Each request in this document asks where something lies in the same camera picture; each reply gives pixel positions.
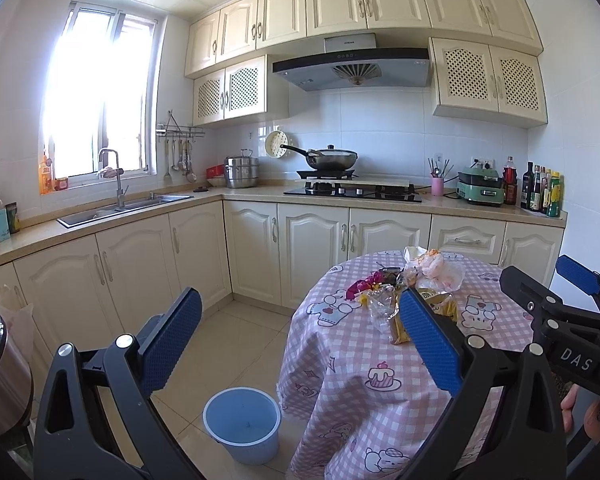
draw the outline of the blue gripper pad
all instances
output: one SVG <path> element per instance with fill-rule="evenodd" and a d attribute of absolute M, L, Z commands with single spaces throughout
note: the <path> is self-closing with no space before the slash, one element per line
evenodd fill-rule
<path fill-rule="evenodd" d="M 412 290 L 406 290 L 400 296 L 400 321 L 436 386 L 455 397 L 462 385 L 458 353 L 436 324 L 429 306 L 424 305 Z"/>
<path fill-rule="evenodd" d="M 140 391 L 145 397 L 164 388 L 201 318 L 200 294 L 188 286 L 138 350 Z"/>
<path fill-rule="evenodd" d="M 600 284 L 596 275 L 566 254 L 560 256 L 556 261 L 555 271 L 585 294 L 593 296 L 600 292 Z"/>

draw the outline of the double sink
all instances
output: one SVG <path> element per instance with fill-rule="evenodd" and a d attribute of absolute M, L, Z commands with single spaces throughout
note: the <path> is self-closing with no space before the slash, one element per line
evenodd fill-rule
<path fill-rule="evenodd" d="M 117 204 L 107 205 L 96 209 L 89 209 L 88 211 L 82 211 L 80 213 L 74 213 L 72 215 L 63 216 L 58 219 L 64 227 L 76 227 L 78 225 L 88 224 L 108 218 L 110 216 L 120 215 L 122 213 L 128 213 L 130 211 L 137 211 L 139 209 L 146 209 L 154 205 L 168 204 L 171 202 L 177 202 L 178 200 L 186 200 L 192 198 L 189 195 L 154 195 L 151 193 L 147 198 L 139 198 L 137 200 L 129 200 L 125 202 L 125 205 L 119 207 Z"/>

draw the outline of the drawer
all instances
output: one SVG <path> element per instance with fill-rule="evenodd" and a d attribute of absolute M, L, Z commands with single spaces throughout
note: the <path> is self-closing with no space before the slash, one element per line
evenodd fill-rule
<path fill-rule="evenodd" d="M 506 223 L 497 220 L 433 215 L 429 249 L 461 253 L 497 264 Z"/>

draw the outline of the range hood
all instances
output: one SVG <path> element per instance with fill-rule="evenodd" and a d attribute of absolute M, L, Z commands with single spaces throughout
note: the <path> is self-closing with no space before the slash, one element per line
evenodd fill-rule
<path fill-rule="evenodd" d="M 426 48 L 376 48 L 374 34 L 324 40 L 325 53 L 273 64 L 273 73 L 303 90 L 369 86 L 427 86 Z"/>

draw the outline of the green bottle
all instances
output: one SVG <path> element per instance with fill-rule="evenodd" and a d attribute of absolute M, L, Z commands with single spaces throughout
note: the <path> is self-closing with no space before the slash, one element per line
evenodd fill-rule
<path fill-rule="evenodd" d="M 551 182 L 549 183 L 549 207 L 546 209 L 546 215 L 552 218 L 560 216 L 560 173 L 551 172 Z"/>

